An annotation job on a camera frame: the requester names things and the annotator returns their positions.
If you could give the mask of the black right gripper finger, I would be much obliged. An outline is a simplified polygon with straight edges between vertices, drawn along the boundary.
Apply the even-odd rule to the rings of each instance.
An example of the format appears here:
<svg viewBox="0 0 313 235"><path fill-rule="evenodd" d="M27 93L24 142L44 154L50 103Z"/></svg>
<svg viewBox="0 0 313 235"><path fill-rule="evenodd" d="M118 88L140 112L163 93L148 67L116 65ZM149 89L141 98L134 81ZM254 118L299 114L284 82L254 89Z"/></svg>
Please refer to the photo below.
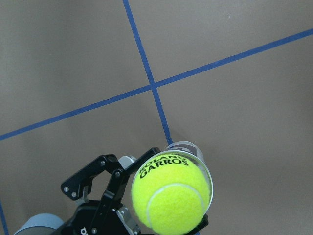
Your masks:
<svg viewBox="0 0 313 235"><path fill-rule="evenodd" d="M192 229L188 235L200 235L200 231L205 228L206 226L208 226L209 222L208 222L208 215L205 214L201 220L201 222L194 228Z"/></svg>

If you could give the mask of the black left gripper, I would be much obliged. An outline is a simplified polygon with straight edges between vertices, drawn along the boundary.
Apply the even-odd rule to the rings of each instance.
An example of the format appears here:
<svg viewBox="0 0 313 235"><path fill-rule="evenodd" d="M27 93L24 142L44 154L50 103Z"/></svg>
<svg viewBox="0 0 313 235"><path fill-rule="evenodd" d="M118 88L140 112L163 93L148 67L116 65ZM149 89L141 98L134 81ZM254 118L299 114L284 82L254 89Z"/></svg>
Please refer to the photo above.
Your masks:
<svg viewBox="0 0 313 235"><path fill-rule="evenodd" d="M55 234L140 235L139 225L121 201L130 176L159 152L159 148L153 147L126 167L113 154L101 155L66 179L61 184L62 193L83 204L67 222L57 228ZM89 201L93 179L104 171L111 174L107 188L100 201Z"/></svg>

